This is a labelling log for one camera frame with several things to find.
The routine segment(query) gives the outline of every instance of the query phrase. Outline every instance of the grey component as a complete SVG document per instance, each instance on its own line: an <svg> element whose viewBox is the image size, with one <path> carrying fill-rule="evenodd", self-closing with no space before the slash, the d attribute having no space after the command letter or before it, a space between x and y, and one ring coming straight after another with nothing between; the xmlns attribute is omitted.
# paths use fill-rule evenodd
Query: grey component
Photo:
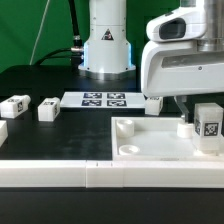
<svg viewBox="0 0 224 224"><path fill-rule="evenodd" d="M81 76L99 80L121 80L125 78L133 78L136 76L136 70L128 70L122 73L96 73L90 71L79 70Z"/></svg>

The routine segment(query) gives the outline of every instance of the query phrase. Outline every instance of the green background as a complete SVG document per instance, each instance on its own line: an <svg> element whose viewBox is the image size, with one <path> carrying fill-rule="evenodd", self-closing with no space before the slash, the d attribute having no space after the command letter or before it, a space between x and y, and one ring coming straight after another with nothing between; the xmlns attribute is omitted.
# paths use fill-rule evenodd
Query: green background
<svg viewBox="0 0 224 224"><path fill-rule="evenodd" d="M0 1L0 72L29 64L47 0ZM89 37L89 0L75 0L81 38ZM127 39L133 46L133 63L140 65L147 23L179 6L179 0L127 0ZM67 0L51 0L34 62L45 54L72 46L72 26ZM68 59L45 64L69 65Z"/></svg>

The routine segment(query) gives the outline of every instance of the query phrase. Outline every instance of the white plastic tray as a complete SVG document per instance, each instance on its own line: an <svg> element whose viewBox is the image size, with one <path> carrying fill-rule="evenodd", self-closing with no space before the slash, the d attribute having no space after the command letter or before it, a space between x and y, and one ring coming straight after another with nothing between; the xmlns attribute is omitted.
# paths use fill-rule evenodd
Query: white plastic tray
<svg viewBox="0 0 224 224"><path fill-rule="evenodd" d="M128 138L118 136L116 125L119 120L134 122L134 136ZM218 156L202 154L196 150L192 139L177 136L177 125L180 121L180 118L112 118L113 160L224 161L223 137ZM130 149L126 155L121 154L120 147L123 146Z"/></svg>

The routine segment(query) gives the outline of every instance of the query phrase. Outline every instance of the black cable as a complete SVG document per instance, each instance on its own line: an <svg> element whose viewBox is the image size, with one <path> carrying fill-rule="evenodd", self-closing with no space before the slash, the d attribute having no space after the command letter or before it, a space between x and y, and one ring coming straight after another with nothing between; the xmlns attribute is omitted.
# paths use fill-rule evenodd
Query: black cable
<svg viewBox="0 0 224 224"><path fill-rule="evenodd" d="M80 58L80 55L73 55L72 57ZM44 57L41 60L38 60L34 65L41 65L45 60L55 58L71 58L71 55Z"/></svg>
<svg viewBox="0 0 224 224"><path fill-rule="evenodd" d="M63 52L71 52L71 49L70 48L61 48L61 49L52 51L49 54L42 57L41 59L39 59L38 61L36 61L34 65L41 65L46 59L51 58L51 56L53 56L55 54L63 53Z"/></svg>
<svg viewBox="0 0 224 224"><path fill-rule="evenodd" d="M73 29L73 35L74 35L73 43L74 43L75 47L80 47L80 46L82 46L82 40L80 39L80 34L79 34L75 2L74 2L74 0L68 0L68 2L69 2L69 6L70 6L72 29Z"/></svg>

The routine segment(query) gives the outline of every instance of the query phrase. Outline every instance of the white machine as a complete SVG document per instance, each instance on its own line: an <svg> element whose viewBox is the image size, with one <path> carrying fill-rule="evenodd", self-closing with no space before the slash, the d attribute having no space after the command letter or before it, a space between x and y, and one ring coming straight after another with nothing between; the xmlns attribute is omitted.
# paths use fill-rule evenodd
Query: white machine
<svg viewBox="0 0 224 224"><path fill-rule="evenodd" d="M224 91L224 0L181 0L148 23L141 65L147 97Z"/></svg>
<svg viewBox="0 0 224 224"><path fill-rule="evenodd" d="M126 40L126 0L90 0L90 37L84 45L80 74L122 79L135 73Z"/></svg>

